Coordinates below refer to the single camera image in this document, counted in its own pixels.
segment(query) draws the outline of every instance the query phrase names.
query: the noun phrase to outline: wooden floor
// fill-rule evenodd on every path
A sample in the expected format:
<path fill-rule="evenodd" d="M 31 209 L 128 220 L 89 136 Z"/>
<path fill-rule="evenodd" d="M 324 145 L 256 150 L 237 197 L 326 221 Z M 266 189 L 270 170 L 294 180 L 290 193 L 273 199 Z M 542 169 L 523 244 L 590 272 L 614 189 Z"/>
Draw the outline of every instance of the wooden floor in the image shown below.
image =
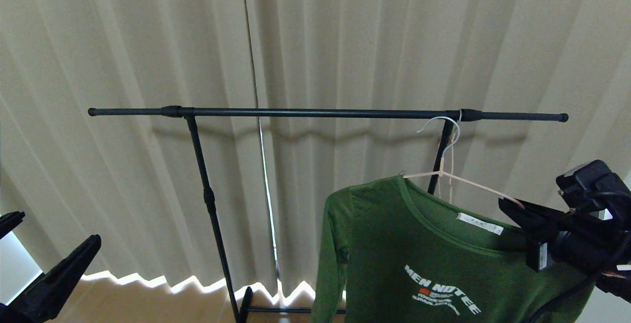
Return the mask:
<path fill-rule="evenodd" d="M 292 307 L 310 307 L 311 297 L 300 294 Z M 255 291 L 253 305 L 273 306 L 265 293 Z M 336 323 L 344 321 L 338 315 Z M 233 323 L 225 287 L 205 293 L 194 283 L 173 293 L 168 285 L 146 287 L 139 281 L 119 285 L 109 278 L 81 281 L 55 323 Z M 249 323 L 308 323 L 309 314 L 250 313 Z"/>

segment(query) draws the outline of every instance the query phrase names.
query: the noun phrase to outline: hanger hook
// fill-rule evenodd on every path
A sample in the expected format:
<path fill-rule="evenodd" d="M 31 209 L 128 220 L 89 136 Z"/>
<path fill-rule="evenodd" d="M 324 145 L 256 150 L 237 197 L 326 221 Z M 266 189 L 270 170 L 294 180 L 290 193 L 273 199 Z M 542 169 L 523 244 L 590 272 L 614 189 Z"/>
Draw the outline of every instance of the hanger hook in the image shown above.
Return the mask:
<path fill-rule="evenodd" d="M 425 128 L 427 127 L 427 125 L 430 124 L 431 121 L 435 120 L 435 119 L 444 119 L 445 121 L 449 121 L 451 123 L 454 124 L 454 126 L 456 127 L 456 138 L 454 139 L 453 142 L 451 142 L 447 147 L 444 148 L 444 150 L 442 151 L 442 154 L 440 154 L 440 157 L 445 157 L 445 153 L 447 152 L 447 150 L 451 147 L 453 147 L 457 141 L 460 139 L 460 126 L 458 125 L 458 123 L 456 121 L 454 121 L 453 118 L 451 117 L 447 117 L 447 116 L 436 116 L 436 117 L 432 117 L 430 119 L 428 119 L 428 121 L 425 123 L 425 125 L 423 126 L 423 128 L 421 128 L 420 130 L 417 131 L 417 133 L 421 133 L 425 130 Z M 462 119 L 462 110 L 460 110 L 460 119 Z"/>

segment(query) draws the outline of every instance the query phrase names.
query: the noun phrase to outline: white hanger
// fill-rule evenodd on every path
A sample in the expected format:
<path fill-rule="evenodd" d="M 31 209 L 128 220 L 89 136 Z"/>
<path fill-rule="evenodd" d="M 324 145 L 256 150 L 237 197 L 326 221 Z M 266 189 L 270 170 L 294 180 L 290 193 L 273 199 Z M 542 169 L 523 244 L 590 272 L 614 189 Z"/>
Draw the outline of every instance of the white hanger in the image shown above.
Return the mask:
<path fill-rule="evenodd" d="M 445 149 L 443 150 L 442 154 L 440 154 L 440 168 L 439 168 L 439 170 L 438 170 L 437 172 L 419 173 L 419 174 L 405 175 L 405 176 L 404 176 L 404 178 L 405 178 L 405 179 L 410 179 L 410 178 L 428 177 L 428 176 L 430 176 L 430 175 L 438 175 L 439 177 L 443 177 L 443 176 L 445 176 L 445 177 L 449 177 L 449 178 L 451 178 L 451 179 L 460 180 L 460 181 L 462 181 L 462 182 L 464 182 L 464 183 L 470 184 L 470 185 L 475 186 L 475 187 L 477 187 L 477 188 L 481 188 L 482 190 L 486 190 L 486 191 L 489 191 L 489 192 L 495 193 L 495 195 L 498 195 L 498 196 L 501 196 L 501 197 L 503 197 L 503 198 L 505 198 L 505 199 L 507 199 L 507 200 L 510 200 L 511 202 L 514 202 L 515 204 L 517 204 L 520 208 L 524 209 L 524 205 L 523 205 L 521 202 L 519 202 L 518 200 L 514 199 L 513 197 L 511 197 L 511 196 L 509 196 L 509 195 L 506 195 L 505 193 L 502 193 L 502 192 L 499 192 L 499 191 L 493 190 L 492 188 L 488 188 L 488 187 L 486 187 L 486 186 L 484 186 L 484 185 L 481 185 L 481 184 L 475 183 L 475 182 L 473 182 L 473 181 L 469 181 L 469 180 L 467 180 L 467 179 L 463 179 L 463 178 L 458 177 L 458 176 L 456 176 L 456 175 L 453 175 L 453 174 L 450 174 L 450 173 L 445 172 L 445 170 L 444 170 L 444 165 L 445 165 L 445 152 L 446 152 L 449 148 L 453 147 L 453 146 L 454 146 L 454 144 L 456 144 L 456 142 L 460 139 L 460 126 L 458 125 L 458 123 L 457 123 L 456 121 L 454 121 L 453 119 L 451 119 L 451 118 L 449 118 L 449 117 L 446 117 L 446 116 L 437 116 L 437 117 L 434 117 L 434 118 L 429 119 L 429 120 L 425 123 L 425 125 L 423 126 L 423 128 L 421 128 L 419 131 L 417 131 L 417 133 L 423 132 L 423 131 L 424 131 L 424 129 L 427 127 L 427 125 L 428 125 L 431 121 L 433 121 L 433 120 L 435 120 L 435 119 L 444 119 L 444 120 L 446 120 L 446 121 L 449 121 L 449 122 L 453 123 L 453 124 L 454 124 L 454 126 L 456 127 L 456 131 L 457 131 L 457 133 L 456 133 L 456 138 L 454 139 L 454 141 L 453 141 L 452 143 L 450 143 L 447 147 L 445 147 Z"/>

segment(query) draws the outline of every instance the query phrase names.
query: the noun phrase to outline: black metal clothing rack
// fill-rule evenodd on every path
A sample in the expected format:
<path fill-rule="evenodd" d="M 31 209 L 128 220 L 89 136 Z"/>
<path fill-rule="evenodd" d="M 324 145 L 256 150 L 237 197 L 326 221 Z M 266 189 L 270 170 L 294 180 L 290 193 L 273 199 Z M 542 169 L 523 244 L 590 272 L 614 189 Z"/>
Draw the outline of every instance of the black metal clothing rack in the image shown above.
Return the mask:
<path fill-rule="evenodd" d="M 566 122 L 566 113 L 523 113 L 523 112 L 483 112 L 474 109 L 459 109 L 451 111 L 415 111 L 415 110 L 374 110 L 374 109 L 257 109 L 257 108 L 185 108 L 169 106 L 163 108 L 114 108 L 114 109 L 88 109 L 90 116 L 106 115 L 160 115 L 174 118 L 185 118 L 191 132 L 191 139 L 195 156 L 197 158 L 199 174 L 204 189 L 204 203 L 212 223 L 214 239 L 217 243 L 221 268 L 228 288 L 230 305 L 236 323 L 246 323 L 250 312 L 275 312 L 275 313 L 310 313 L 311 309 L 273 309 L 268 307 L 251 307 L 252 289 L 245 290 L 241 309 L 237 306 L 235 290 L 232 286 L 230 268 L 226 258 L 226 251 L 219 230 L 219 220 L 214 202 L 214 193 L 208 181 L 208 173 L 204 162 L 201 143 L 199 141 L 196 116 L 255 116 L 255 117 L 333 117 L 333 118 L 405 118 L 405 119 L 429 119 L 437 116 L 446 116 L 451 119 L 459 119 L 462 122 L 478 121 L 480 119 L 514 119 L 529 121 L 558 121 Z M 439 170 L 440 155 L 447 147 L 449 137 L 453 130 L 453 123 L 446 121 L 442 129 L 438 152 L 433 170 Z M 428 187 L 429 193 L 434 193 L 438 176 L 433 175 Z M 338 314 L 344 314 L 345 310 L 338 310 Z"/>

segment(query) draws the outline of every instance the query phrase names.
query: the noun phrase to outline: curtain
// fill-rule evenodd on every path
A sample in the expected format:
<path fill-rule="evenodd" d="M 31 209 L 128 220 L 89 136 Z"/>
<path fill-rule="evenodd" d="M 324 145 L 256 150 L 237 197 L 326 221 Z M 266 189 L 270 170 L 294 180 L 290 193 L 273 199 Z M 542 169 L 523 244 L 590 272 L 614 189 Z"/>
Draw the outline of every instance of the curtain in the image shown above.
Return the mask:
<path fill-rule="evenodd" d="M 45 271 L 101 233 L 89 273 L 223 278 L 183 120 L 86 114 L 178 104 L 567 112 L 462 123 L 453 161 L 562 209 L 568 168 L 631 168 L 630 43 L 631 0 L 0 0 L 1 210 L 27 212 L 17 234 Z M 235 285 L 271 294 L 273 239 L 284 292 L 314 287 L 327 195 L 430 171 L 442 123 L 260 121 L 198 119 Z M 453 192 L 507 220 L 494 196 Z"/>

